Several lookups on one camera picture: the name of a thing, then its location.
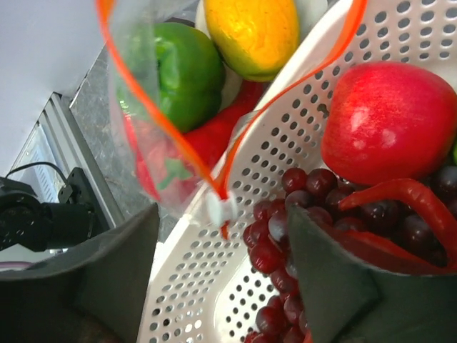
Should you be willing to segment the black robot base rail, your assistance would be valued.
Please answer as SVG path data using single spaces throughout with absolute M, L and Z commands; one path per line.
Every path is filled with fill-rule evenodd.
M 14 174 L 35 166 L 49 166 L 64 185 L 58 201 L 41 202 L 26 183 L 1 178 L 1 249 L 19 244 L 33 252 L 74 247 L 106 231 L 109 226 L 83 169 L 68 177 L 55 164 L 38 161 L 17 167 Z

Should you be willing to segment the red chili pepper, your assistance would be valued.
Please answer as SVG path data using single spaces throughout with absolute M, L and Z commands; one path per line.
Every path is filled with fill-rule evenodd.
M 187 142 L 210 170 L 225 152 L 236 123 L 242 116 L 253 111 L 262 94 L 262 83 L 243 80 L 232 104 L 203 126 L 184 134 Z

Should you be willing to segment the red crayfish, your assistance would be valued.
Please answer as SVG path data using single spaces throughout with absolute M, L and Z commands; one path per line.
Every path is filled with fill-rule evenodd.
M 456 181 L 437 178 L 426 185 L 412 179 L 394 179 L 343 198 L 339 209 L 367 207 L 376 202 L 398 202 L 405 208 L 394 248 L 386 239 L 368 238 L 370 244 L 399 257 L 420 259 L 456 271 Z

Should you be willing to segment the dark grape bunch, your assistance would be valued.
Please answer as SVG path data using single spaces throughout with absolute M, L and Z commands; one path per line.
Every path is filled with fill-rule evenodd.
M 433 179 L 450 177 L 456 181 L 456 168 L 440 169 Z M 306 209 L 320 224 L 343 232 L 355 232 L 361 238 L 381 238 L 392 243 L 400 232 L 400 220 L 406 214 L 398 202 L 376 202 L 367 207 L 339 209 L 340 201 L 357 192 L 342 184 L 327 169 L 306 173 L 292 167 L 281 177 L 285 197 L 263 200 L 253 207 L 254 221 L 243 232 L 252 267 L 269 277 L 278 291 L 257 310 L 257 328 L 245 336 L 245 342 L 302 342 L 309 337 L 305 306 L 298 289 L 298 276 L 288 235 L 287 217 L 291 206 Z

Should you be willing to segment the white radish with leaves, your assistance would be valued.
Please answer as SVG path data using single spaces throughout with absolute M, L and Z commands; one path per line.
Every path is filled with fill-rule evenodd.
M 206 19 L 204 13 L 204 2 L 200 1 L 196 10 L 196 23 L 195 27 L 205 33 L 210 39 L 210 33 L 206 26 Z M 317 23 L 317 21 L 323 16 L 328 8 L 327 1 L 294 1 L 297 12 L 298 20 L 300 25 L 300 43 L 310 32 L 312 27 Z M 223 88 L 223 98 L 222 98 L 222 107 L 227 107 L 239 93 L 241 83 L 244 78 L 238 75 L 234 70 L 232 70 L 228 64 L 226 64 L 224 58 L 224 67 L 226 70 L 226 81 Z

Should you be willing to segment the green bell pepper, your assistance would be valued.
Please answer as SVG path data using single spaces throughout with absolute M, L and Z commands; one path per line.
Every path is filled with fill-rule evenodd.
M 176 22 L 139 24 L 124 61 L 181 133 L 199 128 L 219 112 L 226 72 L 203 32 Z

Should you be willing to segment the yellow green mango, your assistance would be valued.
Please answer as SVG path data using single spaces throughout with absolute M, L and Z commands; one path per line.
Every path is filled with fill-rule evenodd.
M 249 81 L 271 81 L 297 50 L 292 0 L 205 1 L 206 26 L 226 64 Z

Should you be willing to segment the white plastic basket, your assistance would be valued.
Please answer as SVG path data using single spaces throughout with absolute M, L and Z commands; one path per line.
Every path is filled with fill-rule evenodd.
M 208 220 L 207 188 L 199 190 L 162 247 L 156 250 L 138 334 L 139 342 L 240 342 L 255 326 L 257 310 L 274 294 L 253 270 L 242 232 L 253 205 L 283 196 L 281 175 L 289 166 L 323 166 L 321 139 L 338 78 L 363 62 L 402 61 L 456 84 L 454 1 L 371 1 L 358 31 L 328 66 L 350 10 L 338 1 L 313 27 L 259 103 L 263 114 L 248 130 L 230 180 L 238 219 L 223 239 Z M 407 277 L 365 267 L 340 244 L 292 216 L 301 289 L 316 342 L 332 338 L 339 309 L 367 297 L 368 283 L 381 301 L 347 329 L 348 342 L 454 342 L 456 278 Z

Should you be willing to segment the clear zip top bag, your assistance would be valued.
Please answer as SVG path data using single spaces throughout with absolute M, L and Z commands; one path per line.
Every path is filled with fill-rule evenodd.
M 272 195 L 250 182 L 249 157 L 284 116 L 294 121 L 331 100 L 331 70 L 353 40 L 368 6 L 339 1 L 313 27 L 262 90 L 262 78 L 243 73 L 213 35 L 196 27 L 157 23 L 152 1 L 97 1 L 109 50 L 114 106 L 129 125 L 133 150 L 152 196 L 223 237 L 243 217 L 248 200 Z

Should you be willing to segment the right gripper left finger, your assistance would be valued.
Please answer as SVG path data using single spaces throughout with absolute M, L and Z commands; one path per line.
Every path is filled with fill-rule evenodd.
M 1 273 L 2 342 L 135 342 L 159 233 L 153 204 L 56 257 Z

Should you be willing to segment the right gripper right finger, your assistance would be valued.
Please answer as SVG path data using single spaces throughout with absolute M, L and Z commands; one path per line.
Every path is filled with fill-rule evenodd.
M 456 274 L 393 257 L 288 211 L 314 342 L 455 342 Z

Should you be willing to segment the red apple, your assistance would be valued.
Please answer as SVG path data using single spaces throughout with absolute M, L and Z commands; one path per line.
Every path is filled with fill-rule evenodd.
M 196 191 L 199 178 L 174 144 L 166 139 L 155 140 L 152 127 L 146 121 L 126 114 L 123 124 L 143 190 L 158 203 L 171 206 L 186 203 Z

